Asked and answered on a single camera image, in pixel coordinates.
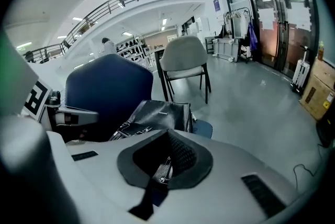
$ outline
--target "bottle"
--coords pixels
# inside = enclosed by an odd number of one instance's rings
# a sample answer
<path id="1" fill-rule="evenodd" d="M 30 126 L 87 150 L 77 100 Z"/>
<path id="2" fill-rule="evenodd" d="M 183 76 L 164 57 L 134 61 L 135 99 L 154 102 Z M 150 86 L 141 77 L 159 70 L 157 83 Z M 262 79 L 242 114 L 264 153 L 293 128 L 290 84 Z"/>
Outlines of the bottle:
<path id="1" fill-rule="evenodd" d="M 323 59 L 323 52 L 325 51 L 325 46 L 323 45 L 323 41 L 319 42 L 319 50 L 318 50 L 318 60 Z"/>

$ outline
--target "navy office chair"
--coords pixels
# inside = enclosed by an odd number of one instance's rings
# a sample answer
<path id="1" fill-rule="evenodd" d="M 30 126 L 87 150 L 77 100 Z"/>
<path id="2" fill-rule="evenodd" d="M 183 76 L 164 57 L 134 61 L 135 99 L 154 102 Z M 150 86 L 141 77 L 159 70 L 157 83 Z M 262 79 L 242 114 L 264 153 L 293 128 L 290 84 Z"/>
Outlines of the navy office chair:
<path id="1" fill-rule="evenodd" d="M 69 75 L 65 105 L 99 113 L 97 134 L 92 139 L 108 140 L 142 100 L 151 99 L 152 82 L 149 70 L 108 54 Z"/>

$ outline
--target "black bag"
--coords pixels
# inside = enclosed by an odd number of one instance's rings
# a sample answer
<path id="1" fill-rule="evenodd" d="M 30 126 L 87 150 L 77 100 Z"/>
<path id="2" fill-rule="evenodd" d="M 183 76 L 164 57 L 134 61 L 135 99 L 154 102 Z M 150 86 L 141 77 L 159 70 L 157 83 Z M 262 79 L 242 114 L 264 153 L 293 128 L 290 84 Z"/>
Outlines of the black bag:
<path id="1" fill-rule="evenodd" d="M 140 135 L 150 130 L 193 132 L 190 103 L 144 100 L 109 140 Z"/>

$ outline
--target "blue sign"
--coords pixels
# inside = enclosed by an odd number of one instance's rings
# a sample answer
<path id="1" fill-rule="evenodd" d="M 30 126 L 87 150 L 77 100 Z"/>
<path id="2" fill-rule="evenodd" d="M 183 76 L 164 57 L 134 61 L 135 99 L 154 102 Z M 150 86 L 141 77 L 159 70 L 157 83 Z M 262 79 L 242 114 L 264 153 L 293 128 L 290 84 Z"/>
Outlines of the blue sign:
<path id="1" fill-rule="evenodd" d="M 220 11 L 220 4 L 219 4 L 219 0 L 214 0 L 214 8 L 215 8 L 215 12 Z"/>

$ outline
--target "gray chair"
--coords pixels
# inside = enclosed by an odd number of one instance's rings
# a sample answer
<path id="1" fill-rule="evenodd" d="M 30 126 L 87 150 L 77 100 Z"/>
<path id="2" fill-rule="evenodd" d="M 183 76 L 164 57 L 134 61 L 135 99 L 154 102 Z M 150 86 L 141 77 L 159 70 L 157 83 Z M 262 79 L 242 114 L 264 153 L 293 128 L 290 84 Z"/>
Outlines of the gray chair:
<path id="1" fill-rule="evenodd" d="M 169 89 L 171 101 L 173 101 L 171 90 L 174 94 L 171 81 L 200 76 L 201 89 L 203 75 L 205 75 L 207 104 L 208 90 L 211 92 L 207 71 L 207 53 L 197 37 L 181 36 L 169 42 L 160 63 Z"/>

